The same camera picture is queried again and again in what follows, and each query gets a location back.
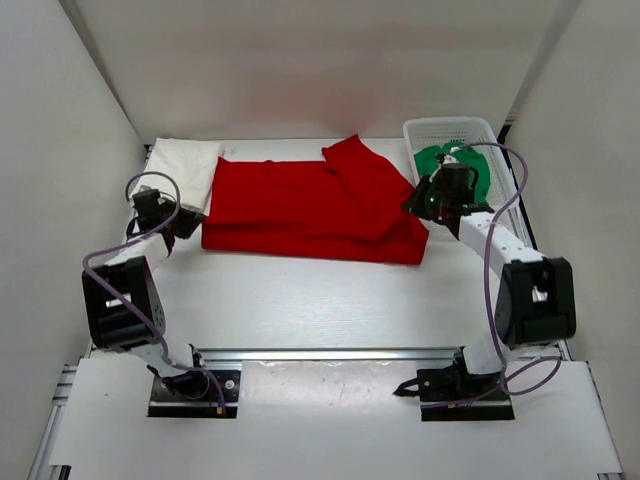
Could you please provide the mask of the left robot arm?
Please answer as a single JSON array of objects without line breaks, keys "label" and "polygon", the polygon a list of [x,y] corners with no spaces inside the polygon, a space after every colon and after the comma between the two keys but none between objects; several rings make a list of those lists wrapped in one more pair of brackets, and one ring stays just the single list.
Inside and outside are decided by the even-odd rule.
[{"label": "left robot arm", "polygon": [[172,195],[144,187],[131,197],[134,214],[125,243],[102,265],[83,260],[82,286],[88,326],[95,347],[135,356],[172,392],[188,400],[206,395],[210,376],[191,344],[166,337],[166,317],[153,271],[204,220],[201,207],[178,205]]}]

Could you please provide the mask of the white t shirt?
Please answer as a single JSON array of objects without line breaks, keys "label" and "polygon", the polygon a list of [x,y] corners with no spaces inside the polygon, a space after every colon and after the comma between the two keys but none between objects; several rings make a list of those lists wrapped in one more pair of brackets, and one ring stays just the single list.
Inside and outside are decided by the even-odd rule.
[{"label": "white t shirt", "polygon": [[223,153],[224,146],[215,141],[157,138],[144,172],[170,176],[179,187],[181,205],[205,213],[215,169]]}]

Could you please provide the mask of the red t shirt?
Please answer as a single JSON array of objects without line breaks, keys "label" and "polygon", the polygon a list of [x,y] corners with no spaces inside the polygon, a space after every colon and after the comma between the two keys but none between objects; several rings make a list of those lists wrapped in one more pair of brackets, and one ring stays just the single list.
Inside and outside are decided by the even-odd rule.
[{"label": "red t shirt", "polygon": [[410,182],[358,136],[321,153],[311,161],[219,159],[202,248],[419,265],[429,232],[401,207]]}]

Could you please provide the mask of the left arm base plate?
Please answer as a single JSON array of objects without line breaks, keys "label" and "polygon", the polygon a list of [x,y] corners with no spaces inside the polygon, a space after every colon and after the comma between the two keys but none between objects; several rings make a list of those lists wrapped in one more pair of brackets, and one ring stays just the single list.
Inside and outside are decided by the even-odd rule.
[{"label": "left arm base plate", "polygon": [[154,377],[149,395],[147,416],[151,418],[235,419],[238,414],[242,368],[239,363],[222,364],[212,369],[223,396],[224,407],[218,405],[219,392],[208,376],[195,387],[170,389]]}]

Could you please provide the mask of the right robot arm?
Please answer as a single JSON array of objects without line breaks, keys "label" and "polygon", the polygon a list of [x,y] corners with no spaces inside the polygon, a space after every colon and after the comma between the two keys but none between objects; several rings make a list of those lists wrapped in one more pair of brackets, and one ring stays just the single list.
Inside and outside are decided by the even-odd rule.
[{"label": "right robot arm", "polygon": [[576,332],[573,271],[562,258],[551,258],[526,246],[502,225],[494,210],[475,201],[478,171],[447,155],[436,171],[422,178],[403,203],[408,213],[446,227],[483,260],[483,279],[500,280],[497,299],[490,299],[487,336],[461,348],[462,365],[449,375],[449,387],[470,400],[495,374],[530,346],[566,340]]}]

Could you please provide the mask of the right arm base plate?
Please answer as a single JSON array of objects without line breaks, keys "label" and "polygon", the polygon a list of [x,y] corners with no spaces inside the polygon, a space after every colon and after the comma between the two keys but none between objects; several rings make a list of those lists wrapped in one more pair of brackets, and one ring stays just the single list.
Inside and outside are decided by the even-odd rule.
[{"label": "right arm base plate", "polygon": [[454,365],[419,369],[416,377],[402,382],[393,395],[418,397],[422,422],[515,419],[512,402],[500,389],[498,374],[470,375]]}]

